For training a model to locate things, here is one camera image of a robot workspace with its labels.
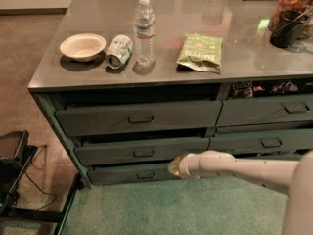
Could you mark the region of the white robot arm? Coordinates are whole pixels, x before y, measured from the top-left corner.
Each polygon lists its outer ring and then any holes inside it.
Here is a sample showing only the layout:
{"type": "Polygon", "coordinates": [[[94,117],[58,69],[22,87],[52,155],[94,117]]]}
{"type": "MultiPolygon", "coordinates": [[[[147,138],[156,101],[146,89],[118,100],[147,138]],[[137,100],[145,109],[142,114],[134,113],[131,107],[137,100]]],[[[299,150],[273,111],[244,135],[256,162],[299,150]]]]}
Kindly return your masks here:
{"type": "Polygon", "coordinates": [[[208,150],[176,157],[168,171],[180,178],[234,176],[285,194],[282,235],[313,235],[313,151],[294,161],[242,159],[208,150]]]}

